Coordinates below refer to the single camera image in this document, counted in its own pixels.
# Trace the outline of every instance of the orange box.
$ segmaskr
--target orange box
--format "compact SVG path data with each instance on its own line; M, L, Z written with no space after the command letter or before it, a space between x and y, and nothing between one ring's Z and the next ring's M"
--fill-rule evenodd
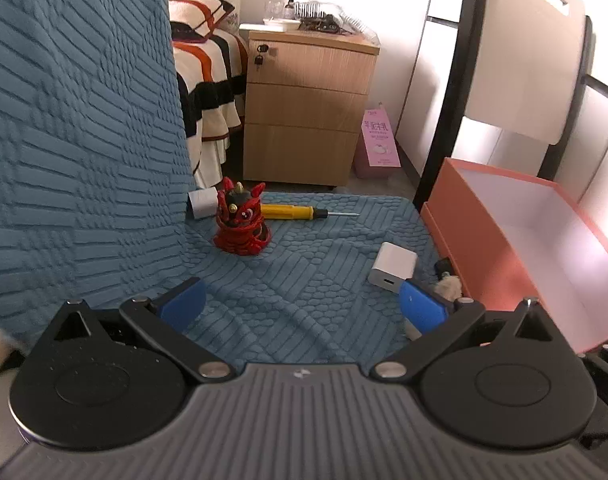
M447 158L421 217L487 309L536 296L575 351L608 340L608 240L558 184Z

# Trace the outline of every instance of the yellow screwdriver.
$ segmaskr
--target yellow screwdriver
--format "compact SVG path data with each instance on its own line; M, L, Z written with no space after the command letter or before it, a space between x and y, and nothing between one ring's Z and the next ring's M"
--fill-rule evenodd
M271 220L315 220L329 216L359 216L359 213L335 213L306 205L261 204L261 214Z

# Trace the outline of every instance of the furry toy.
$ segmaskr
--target furry toy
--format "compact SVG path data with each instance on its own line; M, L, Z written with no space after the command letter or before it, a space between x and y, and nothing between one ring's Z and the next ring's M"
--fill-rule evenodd
M442 277L437 285L435 285L435 293L439 294L442 298L449 301L455 301L457 298L462 297L462 282L459 280L459 276L450 276L445 272L447 276Z
M219 230L213 243L227 253L255 256L271 241L271 230L261 215L260 195L266 184L262 182L248 191L227 176L223 183L224 189L217 192L215 220Z

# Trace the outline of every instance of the striped bedspread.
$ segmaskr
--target striped bedspread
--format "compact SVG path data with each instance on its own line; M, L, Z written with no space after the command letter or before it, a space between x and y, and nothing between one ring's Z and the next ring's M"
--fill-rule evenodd
M193 174L201 184L201 171L212 186L221 179L213 173L226 160L229 131L244 116L247 48L216 29L205 43L173 41L173 56Z

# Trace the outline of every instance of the white roll of tape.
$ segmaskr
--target white roll of tape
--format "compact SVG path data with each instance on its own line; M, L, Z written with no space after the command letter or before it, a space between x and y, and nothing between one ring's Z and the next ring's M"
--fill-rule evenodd
M209 187L191 191L188 193L188 198L191 201L193 216L196 219L215 216L217 212L217 189Z

